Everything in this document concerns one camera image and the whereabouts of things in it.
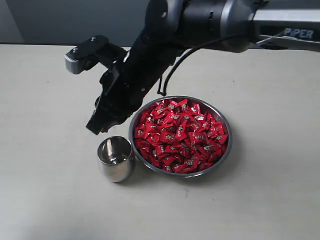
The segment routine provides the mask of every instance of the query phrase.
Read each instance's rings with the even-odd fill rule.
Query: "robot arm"
[[[145,26],[130,51],[93,37],[65,55],[74,74],[102,63],[102,93],[87,124],[94,134],[122,124],[183,52],[193,48],[244,52],[268,49],[320,52],[320,3],[301,8],[265,0],[150,0]]]

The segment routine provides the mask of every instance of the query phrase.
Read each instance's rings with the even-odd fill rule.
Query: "metal cup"
[[[112,136],[98,147],[100,172],[114,183],[130,177],[136,166],[132,145],[122,136]]]

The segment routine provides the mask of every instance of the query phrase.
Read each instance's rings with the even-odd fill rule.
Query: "red candy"
[[[134,143],[142,157],[167,172],[189,174],[216,163],[227,150],[228,133],[200,105],[162,100],[141,113]]]

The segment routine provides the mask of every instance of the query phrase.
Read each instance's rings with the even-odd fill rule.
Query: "metal bowl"
[[[202,171],[197,171],[197,172],[193,172],[193,173],[174,173],[174,172],[168,172],[168,171],[164,171],[160,168],[157,168],[156,166],[153,166],[151,163],[149,163],[146,159],[144,159],[141,154],[139,153],[137,147],[135,146],[135,140],[134,140],[134,135],[135,135],[135,128],[139,123],[139,119],[141,117],[142,112],[144,112],[145,110],[147,110],[150,107],[153,107],[156,102],[160,102],[162,100],[173,100],[175,102],[180,102],[183,99],[188,99],[188,105],[194,105],[194,104],[199,104],[200,105],[200,109],[202,113],[210,113],[217,122],[221,123],[223,125],[223,130],[229,134],[228,140],[227,140],[227,148],[225,153],[222,155],[222,157],[215,163],[213,164],[211,167],[208,167],[207,169],[204,169]],[[231,133],[231,128],[230,125],[227,121],[227,119],[222,115],[222,113],[216,109],[215,107],[211,106],[210,104],[200,100],[200,99],[196,99],[193,97],[188,97],[188,96],[167,96],[167,97],[162,97],[162,98],[158,98],[152,102],[149,102],[148,104],[146,104],[145,106],[143,106],[142,108],[140,108],[140,110],[134,115],[130,126],[129,126],[129,140],[132,143],[132,147],[133,147],[133,151],[134,154],[136,155],[136,157],[144,164],[146,165],[148,168],[156,171],[157,173],[166,175],[166,176],[171,176],[171,177],[176,177],[176,178],[192,178],[192,177],[196,177],[196,176],[200,176],[203,174],[206,174],[210,171],[212,171],[213,169],[215,169],[216,167],[218,167],[219,165],[221,165],[226,158],[228,157],[230,151],[231,151],[231,147],[232,147],[232,133]]]

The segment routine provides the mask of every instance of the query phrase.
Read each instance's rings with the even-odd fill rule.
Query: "table surface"
[[[103,66],[65,69],[69,46],[0,45],[0,239],[315,240],[320,236],[319,53],[201,50],[169,95],[202,99],[228,119],[227,160],[196,179],[137,163],[114,184],[85,125]],[[156,87],[144,103],[158,98]]]

